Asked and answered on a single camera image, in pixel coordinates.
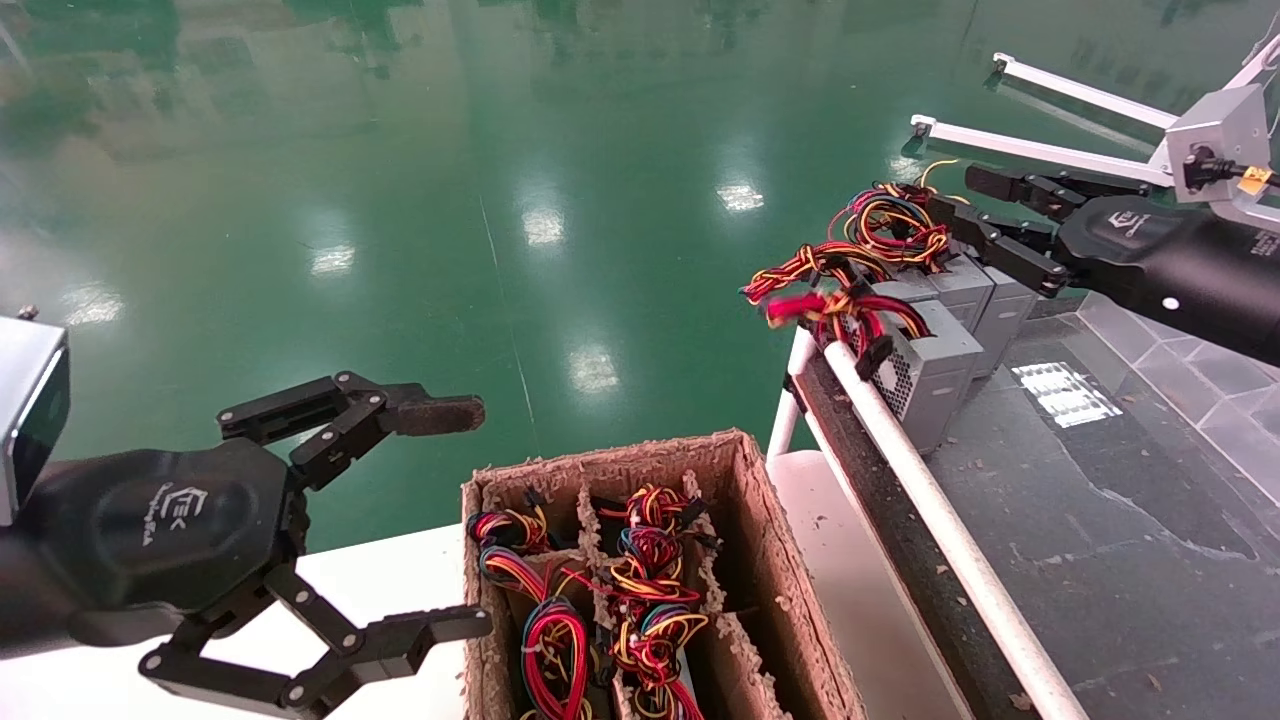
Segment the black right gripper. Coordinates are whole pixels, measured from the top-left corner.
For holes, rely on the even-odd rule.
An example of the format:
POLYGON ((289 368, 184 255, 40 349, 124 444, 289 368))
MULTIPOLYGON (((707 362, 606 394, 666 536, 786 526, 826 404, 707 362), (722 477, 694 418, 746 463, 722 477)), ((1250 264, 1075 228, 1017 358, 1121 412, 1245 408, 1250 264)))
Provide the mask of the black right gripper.
POLYGON ((1085 170, 1043 174, 970 164, 964 182, 973 192, 1062 222, 1056 233, 1047 223, 929 196, 931 219, 986 265, 1048 299, 1070 279, 1176 331, 1222 332, 1229 233, 1213 215, 1140 199, 1152 193, 1148 182, 1085 170), (1056 260, 1050 256, 1055 240, 1056 260))

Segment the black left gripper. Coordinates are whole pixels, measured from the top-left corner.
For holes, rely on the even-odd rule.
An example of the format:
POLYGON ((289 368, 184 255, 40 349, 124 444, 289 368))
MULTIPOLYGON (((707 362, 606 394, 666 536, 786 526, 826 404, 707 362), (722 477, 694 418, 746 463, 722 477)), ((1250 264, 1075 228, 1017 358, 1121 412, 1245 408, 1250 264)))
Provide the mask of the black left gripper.
POLYGON ((389 436, 466 433, 485 418, 477 395, 433 397, 420 383, 339 372, 221 410, 221 437, 233 441, 211 448, 52 462, 35 487, 35 607, 187 616, 140 662, 141 676, 183 700, 325 719, 366 685, 416 675, 435 646, 483 638, 493 624, 462 605, 356 626, 293 569, 308 533, 300 487, 323 489, 389 436), (260 447, 301 434, 291 469, 260 447), (326 646, 314 665, 289 676, 204 656, 273 603, 326 646))

